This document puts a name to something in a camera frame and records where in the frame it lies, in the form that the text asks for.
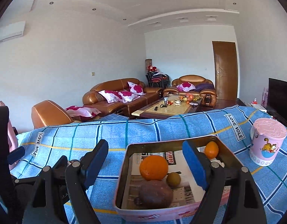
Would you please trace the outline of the orange tangerine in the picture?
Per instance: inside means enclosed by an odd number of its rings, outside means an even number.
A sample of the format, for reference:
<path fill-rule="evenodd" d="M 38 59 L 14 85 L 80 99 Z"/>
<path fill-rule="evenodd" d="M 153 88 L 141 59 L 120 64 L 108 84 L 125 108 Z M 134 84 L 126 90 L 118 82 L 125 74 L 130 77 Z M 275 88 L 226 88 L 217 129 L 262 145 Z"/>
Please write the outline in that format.
<path fill-rule="evenodd" d="M 139 171 L 147 181 L 161 181 L 168 173 L 168 163 L 162 156 L 150 155 L 141 162 Z"/>

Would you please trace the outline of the pink cartoon lidded cup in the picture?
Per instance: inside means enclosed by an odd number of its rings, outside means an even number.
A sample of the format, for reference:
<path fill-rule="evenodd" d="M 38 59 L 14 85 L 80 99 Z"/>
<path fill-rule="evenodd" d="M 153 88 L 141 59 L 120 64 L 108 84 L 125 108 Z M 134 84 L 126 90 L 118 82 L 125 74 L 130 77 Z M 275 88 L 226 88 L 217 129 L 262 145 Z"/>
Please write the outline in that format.
<path fill-rule="evenodd" d="M 250 136 L 251 160 L 259 166 L 269 166 L 287 136 L 287 128 L 275 119 L 259 118 L 253 124 Z"/>

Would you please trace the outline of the brown wooden door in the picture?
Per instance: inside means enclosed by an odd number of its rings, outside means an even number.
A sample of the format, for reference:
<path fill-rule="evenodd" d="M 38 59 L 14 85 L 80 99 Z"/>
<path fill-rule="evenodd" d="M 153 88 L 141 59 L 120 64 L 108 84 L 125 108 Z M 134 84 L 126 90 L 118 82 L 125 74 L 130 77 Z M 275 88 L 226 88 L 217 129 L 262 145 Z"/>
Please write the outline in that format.
<path fill-rule="evenodd" d="M 221 100 L 236 100 L 238 91 L 238 62 L 234 42 L 213 41 L 215 88 Z"/>

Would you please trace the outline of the brown kiwi fruit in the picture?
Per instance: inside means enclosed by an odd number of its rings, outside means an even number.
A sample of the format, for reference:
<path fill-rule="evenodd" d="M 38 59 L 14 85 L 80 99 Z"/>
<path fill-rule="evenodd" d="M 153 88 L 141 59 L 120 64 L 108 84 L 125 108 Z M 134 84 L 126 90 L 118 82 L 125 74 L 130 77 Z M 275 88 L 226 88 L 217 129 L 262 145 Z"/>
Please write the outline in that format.
<path fill-rule="evenodd" d="M 180 174 L 177 172 L 171 172 L 167 175 L 166 183 L 171 188 L 177 188 L 180 185 L 181 177 Z"/>

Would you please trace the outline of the dark brown round fruit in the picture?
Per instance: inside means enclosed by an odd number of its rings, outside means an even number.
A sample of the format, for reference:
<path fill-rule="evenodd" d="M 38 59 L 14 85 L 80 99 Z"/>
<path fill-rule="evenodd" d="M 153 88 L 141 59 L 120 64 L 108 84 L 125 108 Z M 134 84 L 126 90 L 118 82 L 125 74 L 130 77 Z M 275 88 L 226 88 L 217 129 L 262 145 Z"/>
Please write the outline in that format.
<path fill-rule="evenodd" d="M 143 182 L 138 189 L 138 196 L 133 200 L 135 205 L 146 209 L 168 208 L 172 201 L 172 189 L 159 180 Z"/>

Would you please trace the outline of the black television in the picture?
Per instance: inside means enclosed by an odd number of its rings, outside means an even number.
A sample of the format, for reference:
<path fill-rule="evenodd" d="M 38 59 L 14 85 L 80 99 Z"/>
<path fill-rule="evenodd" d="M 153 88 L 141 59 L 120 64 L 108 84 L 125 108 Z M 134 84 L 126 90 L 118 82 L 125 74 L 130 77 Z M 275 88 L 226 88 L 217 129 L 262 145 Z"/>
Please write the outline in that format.
<path fill-rule="evenodd" d="M 287 81 L 269 78 L 267 112 L 287 127 Z"/>

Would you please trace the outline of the large orange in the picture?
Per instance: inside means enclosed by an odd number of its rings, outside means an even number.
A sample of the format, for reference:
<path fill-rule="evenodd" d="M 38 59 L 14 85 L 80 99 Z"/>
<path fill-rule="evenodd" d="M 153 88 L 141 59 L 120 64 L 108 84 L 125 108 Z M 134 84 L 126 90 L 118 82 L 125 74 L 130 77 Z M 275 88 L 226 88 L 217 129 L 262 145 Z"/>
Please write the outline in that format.
<path fill-rule="evenodd" d="M 214 159 L 219 153 L 219 147 L 216 142 L 210 141 L 204 148 L 204 154 L 208 159 Z"/>

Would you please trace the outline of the wooden coffee table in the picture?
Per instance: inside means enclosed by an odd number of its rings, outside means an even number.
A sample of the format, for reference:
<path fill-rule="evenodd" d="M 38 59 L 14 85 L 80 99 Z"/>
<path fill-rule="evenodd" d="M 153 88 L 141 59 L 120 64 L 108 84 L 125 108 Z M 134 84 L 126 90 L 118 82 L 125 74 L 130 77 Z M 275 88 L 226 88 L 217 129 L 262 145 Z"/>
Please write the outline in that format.
<path fill-rule="evenodd" d="M 202 107 L 200 96 L 189 97 L 186 102 L 183 99 L 178 95 L 170 95 L 134 111 L 131 115 L 137 118 L 166 119 L 175 115 L 195 113 Z"/>

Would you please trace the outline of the pink electric kettle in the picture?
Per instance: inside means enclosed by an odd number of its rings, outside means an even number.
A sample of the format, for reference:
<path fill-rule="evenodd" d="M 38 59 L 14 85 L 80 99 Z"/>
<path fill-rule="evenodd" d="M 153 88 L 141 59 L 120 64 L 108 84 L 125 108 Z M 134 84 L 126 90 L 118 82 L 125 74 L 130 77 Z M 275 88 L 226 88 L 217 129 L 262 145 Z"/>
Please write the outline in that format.
<path fill-rule="evenodd" d="M 3 101 L 0 101 L 0 106 L 5 106 L 5 103 Z M 18 147 L 18 140 L 16 138 L 10 119 L 7 124 L 7 140 L 9 144 L 9 151 L 12 152 L 16 150 L 16 148 Z M 9 165 L 9 169 L 12 170 L 14 167 L 16 167 L 17 163 L 18 163 L 18 160 L 14 162 L 13 164 Z"/>

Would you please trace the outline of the white wall air conditioner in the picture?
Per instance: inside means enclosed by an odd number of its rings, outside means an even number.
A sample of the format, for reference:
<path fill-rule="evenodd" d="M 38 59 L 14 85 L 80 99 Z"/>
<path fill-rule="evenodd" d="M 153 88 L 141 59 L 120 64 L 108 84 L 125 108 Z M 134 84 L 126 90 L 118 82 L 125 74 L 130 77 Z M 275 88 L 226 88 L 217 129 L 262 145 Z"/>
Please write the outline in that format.
<path fill-rule="evenodd" d="M 0 43 L 24 35 L 26 21 L 21 21 L 0 27 Z"/>

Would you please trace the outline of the blue plaid table cloth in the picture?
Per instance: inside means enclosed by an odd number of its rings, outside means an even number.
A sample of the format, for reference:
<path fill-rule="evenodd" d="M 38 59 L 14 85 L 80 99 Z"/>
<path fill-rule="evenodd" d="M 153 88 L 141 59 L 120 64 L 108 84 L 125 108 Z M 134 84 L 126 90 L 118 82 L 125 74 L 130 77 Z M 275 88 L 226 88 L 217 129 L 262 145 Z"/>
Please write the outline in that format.
<path fill-rule="evenodd" d="M 216 135 L 250 170 L 264 204 L 268 223 L 277 223 L 287 211 L 287 136 L 270 166 L 260 167 L 249 157 L 250 129 L 267 114 L 252 107 L 232 106 L 167 119 L 109 120 L 47 126 L 18 135 L 24 157 L 12 170 L 16 178 L 29 178 L 61 156 L 80 159 L 99 140 L 109 152 L 93 187 L 87 191 L 101 223 L 123 223 L 113 206 L 114 193 L 127 145 Z M 38 133 L 43 133 L 39 153 L 31 156 Z"/>

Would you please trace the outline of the brown leather near chair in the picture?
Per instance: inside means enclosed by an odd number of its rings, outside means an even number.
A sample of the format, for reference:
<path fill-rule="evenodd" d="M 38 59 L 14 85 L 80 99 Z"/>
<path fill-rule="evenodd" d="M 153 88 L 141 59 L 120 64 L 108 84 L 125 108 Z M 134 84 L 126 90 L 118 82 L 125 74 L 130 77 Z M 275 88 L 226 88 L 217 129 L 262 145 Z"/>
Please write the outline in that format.
<path fill-rule="evenodd" d="M 57 103 L 44 100 L 31 109 L 34 129 L 73 123 L 73 119 Z"/>

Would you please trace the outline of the pink rectangular tin box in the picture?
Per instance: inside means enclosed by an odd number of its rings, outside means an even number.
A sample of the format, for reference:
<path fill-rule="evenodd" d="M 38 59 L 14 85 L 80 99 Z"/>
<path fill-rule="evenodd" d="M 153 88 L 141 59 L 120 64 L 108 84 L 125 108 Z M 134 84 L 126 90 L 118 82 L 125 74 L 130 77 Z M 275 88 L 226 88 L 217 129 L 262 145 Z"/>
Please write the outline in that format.
<path fill-rule="evenodd" d="M 213 223 L 222 204 L 248 172 L 216 136 L 137 143 L 126 149 L 114 199 L 127 221 L 153 222 L 192 216 Z"/>

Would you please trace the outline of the brown leather three-seat sofa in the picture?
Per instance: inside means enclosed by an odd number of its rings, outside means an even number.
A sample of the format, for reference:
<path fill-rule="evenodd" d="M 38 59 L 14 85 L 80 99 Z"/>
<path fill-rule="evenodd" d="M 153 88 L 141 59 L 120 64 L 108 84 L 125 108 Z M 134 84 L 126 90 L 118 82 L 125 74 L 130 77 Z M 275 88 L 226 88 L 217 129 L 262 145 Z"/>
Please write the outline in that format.
<path fill-rule="evenodd" d="M 131 113 L 160 99 L 162 88 L 148 88 L 137 78 L 123 78 L 95 85 L 83 96 L 83 105 L 95 108 L 102 116 Z"/>

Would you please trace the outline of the stacked dark chairs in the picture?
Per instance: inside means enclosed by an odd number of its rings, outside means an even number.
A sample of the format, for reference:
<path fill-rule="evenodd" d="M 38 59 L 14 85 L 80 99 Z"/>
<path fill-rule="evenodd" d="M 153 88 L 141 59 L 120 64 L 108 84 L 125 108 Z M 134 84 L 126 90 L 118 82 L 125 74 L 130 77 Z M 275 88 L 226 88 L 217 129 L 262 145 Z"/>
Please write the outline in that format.
<path fill-rule="evenodd" d="M 162 88 L 166 89 L 170 86 L 170 79 L 167 74 L 161 74 L 156 72 L 148 72 L 146 74 L 148 86 L 150 88 Z"/>

